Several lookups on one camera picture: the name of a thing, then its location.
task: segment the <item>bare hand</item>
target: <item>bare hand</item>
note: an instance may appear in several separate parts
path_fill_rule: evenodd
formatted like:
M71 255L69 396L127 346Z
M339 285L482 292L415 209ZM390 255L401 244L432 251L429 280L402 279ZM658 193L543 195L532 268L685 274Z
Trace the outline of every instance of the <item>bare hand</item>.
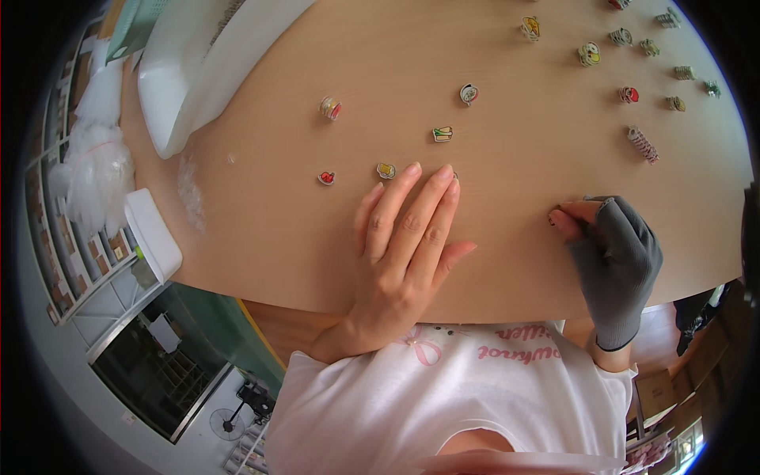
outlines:
M420 319L457 261L477 247L469 241L445 244L460 195L450 165L430 177L393 232L421 175L420 164L412 163L387 190L378 183L359 205L356 303L345 321L317 338L312 358L333 363L392 342Z

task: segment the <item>white t-shirt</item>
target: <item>white t-shirt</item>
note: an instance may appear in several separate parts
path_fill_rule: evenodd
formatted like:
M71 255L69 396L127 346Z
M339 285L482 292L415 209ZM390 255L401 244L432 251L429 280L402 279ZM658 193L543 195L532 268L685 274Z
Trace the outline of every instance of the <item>white t-shirt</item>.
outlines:
M625 458L635 375L599 369L552 322L418 324L332 365L296 351L268 430L269 473L417 475L409 461L471 429L515 451Z

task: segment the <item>table surface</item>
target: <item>table surface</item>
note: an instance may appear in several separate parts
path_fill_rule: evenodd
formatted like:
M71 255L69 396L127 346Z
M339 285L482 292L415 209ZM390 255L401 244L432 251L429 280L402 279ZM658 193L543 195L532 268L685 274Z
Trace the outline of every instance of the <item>table surface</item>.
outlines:
M657 234L664 264L648 305L741 273L744 127L707 46L684 18L654 20L669 2L614 11L582 2L319 0L275 42L222 115L161 160L125 68L121 126L138 188L149 188L182 250L173 280L256 302L345 313L353 301L351 223L378 181L378 162L423 178L451 163L462 195L450 239L478 249L454 270L424 321L477 323L587 316L572 261L546 215L585 194L622 195ZM538 16L541 39L520 30ZM625 27L634 47L615 46ZM647 57L645 37L662 50ZM601 63L577 48L594 41ZM691 65L700 81L678 81ZM702 79L717 80L720 99ZM472 107L459 99L473 83ZM636 104L623 104L622 86ZM336 122L317 108L343 102ZM678 95L686 112L667 108ZM653 166L626 137L638 125L660 153ZM451 126L435 143L431 130ZM180 198L200 198L200 211ZM334 186L316 176L336 173Z

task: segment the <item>gloved hand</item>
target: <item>gloved hand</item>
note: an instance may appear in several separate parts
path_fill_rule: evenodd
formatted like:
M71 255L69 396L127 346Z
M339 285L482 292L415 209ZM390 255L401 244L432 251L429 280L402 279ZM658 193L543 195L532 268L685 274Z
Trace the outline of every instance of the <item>gloved hand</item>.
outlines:
M638 333L663 263L657 237L619 196L568 201L549 213L575 261L597 346L617 351Z

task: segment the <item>floor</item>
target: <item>floor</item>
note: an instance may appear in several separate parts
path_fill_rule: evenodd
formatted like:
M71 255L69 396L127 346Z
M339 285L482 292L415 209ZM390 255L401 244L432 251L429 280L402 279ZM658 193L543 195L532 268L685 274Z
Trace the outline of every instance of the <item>floor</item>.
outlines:
M301 312L261 303L243 301L261 332L280 359L287 364L295 350L307 350L310 343L325 328L340 321L340 317L313 312ZM563 334L583 347L594 328L590 318L576 318L565 323ZM638 374L646 376L668 369L674 376L688 361L699 345L704 332L698 332L686 353L680 358L676 346L681 335L676 328L676 308L672 303L652 306L641 314L641 329L633 340L632 359L638 364Z

